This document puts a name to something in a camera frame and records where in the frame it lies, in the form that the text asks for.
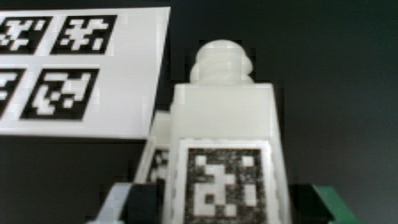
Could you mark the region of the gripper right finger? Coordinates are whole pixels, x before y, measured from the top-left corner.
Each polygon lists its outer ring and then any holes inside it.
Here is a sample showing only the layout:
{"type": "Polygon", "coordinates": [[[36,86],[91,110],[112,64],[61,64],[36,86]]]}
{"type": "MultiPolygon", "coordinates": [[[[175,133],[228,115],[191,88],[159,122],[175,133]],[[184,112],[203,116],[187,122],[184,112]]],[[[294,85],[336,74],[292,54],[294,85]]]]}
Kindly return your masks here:
{"type": "Polygon", "coordinates": [[[319,184],[292,184],[294,224],[367,224],[336,189],[319,184]]]}

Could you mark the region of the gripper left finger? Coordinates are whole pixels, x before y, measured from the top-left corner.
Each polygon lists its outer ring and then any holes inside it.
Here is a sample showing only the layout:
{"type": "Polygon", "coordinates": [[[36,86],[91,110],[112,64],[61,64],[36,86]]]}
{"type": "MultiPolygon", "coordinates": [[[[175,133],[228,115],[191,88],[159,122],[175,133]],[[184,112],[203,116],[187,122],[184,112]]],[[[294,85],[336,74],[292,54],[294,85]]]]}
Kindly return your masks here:
{"type": "Polygon", "coordinates": [[[86,224],[160,224],[159,193],[157,184],[116,183],[97,218],[86,224]]]}

